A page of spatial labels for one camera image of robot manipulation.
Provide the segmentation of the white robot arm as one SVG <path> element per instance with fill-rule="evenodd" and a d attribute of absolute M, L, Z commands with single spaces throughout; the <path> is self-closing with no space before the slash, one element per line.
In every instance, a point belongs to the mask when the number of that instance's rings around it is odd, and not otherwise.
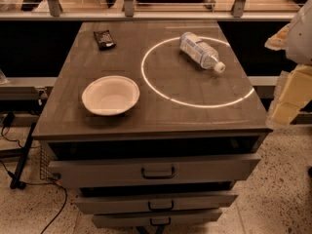
<path fill-rule="evenodd" d="M 312 100 L 312 0 L 308 0 L 290 23 L 267 39 L 264 47 L 284 50 L 296 63 L 291 72 L 280 74 L 268 111 L 272 126 L 286 126 Z"/>

